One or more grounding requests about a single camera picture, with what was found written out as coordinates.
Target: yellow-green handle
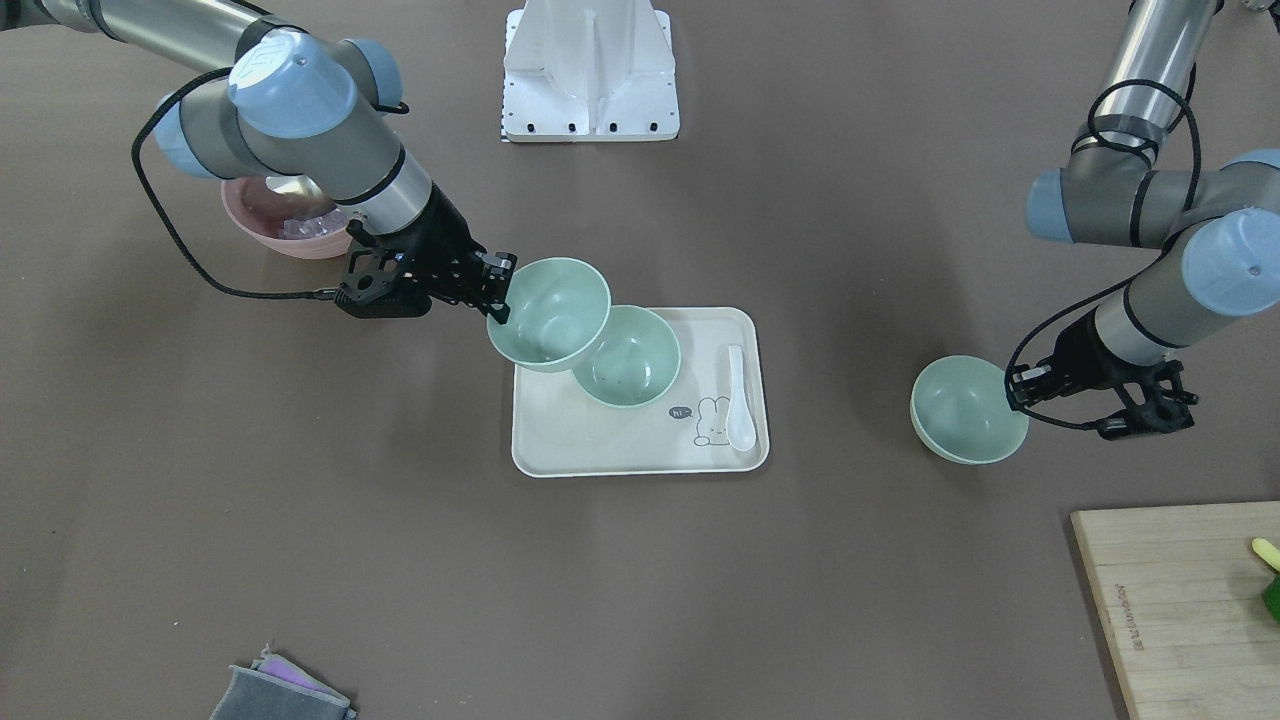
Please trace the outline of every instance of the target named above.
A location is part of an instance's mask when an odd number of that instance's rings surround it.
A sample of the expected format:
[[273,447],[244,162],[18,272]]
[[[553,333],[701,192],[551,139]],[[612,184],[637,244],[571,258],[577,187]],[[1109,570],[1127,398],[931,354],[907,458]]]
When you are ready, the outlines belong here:
[[1270,565],[1276,573],[1280,573],[1280,550],[1276,550],[1276,546],[1262,538],[1253,538],[1251,544],[1253,547],[1253,552],[1256,552],[1263,562]]

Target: brown tabletop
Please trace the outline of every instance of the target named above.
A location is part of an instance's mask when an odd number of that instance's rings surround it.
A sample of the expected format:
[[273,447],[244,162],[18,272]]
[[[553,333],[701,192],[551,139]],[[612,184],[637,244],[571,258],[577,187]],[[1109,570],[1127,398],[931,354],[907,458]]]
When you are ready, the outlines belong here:
[[[219,295],[128,146],[193,73],[65,28],[0,36],[0,716],[204,717],[266,643],[369,720],[1110,717],[1073,510],[1274,498],[1276,315],[1184,355],[1198,425],[1033,427],[987,468],[906,400],[946,354],[1004,364],[1143,251],[1030,237],[1125,4],[659,4],[684,127],[499,142],[512,0],[270,8],[384,42],[390,122],[490,250],[582,258],[620,301],[759,329],[772,452],[745,475],[535,480],[479,314],[356,320]],[[1228,3],[1193,104],[1204,164],[1280,145],[1280,38]],[[218,186],[148,146],[219,278],[315,288]],[[1189,164],[1185,131],[1161,158]],[[1029,352],[1048,350],[1044,340]],[[1059,407],[1079,416],[1112,400]]]

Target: gray cloth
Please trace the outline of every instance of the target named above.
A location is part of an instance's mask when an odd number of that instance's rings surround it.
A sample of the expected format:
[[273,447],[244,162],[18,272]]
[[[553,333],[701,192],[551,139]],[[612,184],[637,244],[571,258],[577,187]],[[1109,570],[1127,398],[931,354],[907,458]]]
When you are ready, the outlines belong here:
[[232,684],[210,720],[356,720],[351,701],[332,688],[317,684],[319,689],[311,689],[257,670],[268,661],[297,667],[266,653],[253,669],[232,666]]

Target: white plastic mount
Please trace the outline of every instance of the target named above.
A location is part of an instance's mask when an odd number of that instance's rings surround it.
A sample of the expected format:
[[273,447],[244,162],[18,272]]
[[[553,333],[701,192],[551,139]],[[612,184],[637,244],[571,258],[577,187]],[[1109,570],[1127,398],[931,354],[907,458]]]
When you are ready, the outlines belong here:
[[637,142],[680,132],[671,18],[649,0],[529,0],[507,15],[502,135]]

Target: white spoon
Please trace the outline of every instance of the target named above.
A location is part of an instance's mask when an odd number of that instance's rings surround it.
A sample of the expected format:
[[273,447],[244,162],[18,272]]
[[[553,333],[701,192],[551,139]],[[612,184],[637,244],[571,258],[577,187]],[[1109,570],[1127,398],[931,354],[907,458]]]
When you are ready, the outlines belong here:
[[741,345],[728,346],[728,419],[724,423],[724,432],[733,450],[746,452],[755,447],[755,423],[751,420],[751,410],[746,406]]

